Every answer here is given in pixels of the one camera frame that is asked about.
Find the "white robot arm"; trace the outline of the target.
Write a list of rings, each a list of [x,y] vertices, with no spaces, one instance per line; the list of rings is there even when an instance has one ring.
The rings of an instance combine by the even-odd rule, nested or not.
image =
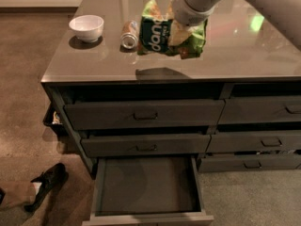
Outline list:
[[[175,19],[194,26],[206,20],[221,0],[171,0]],[[301,0],[246,0],[298,50],[301,50]]]

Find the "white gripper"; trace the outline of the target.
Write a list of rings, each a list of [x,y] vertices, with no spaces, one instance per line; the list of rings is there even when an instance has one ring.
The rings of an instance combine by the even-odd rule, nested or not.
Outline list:
[[[216,0],[171,0],[175,20],[184,26],[195,26],[213,12]]]

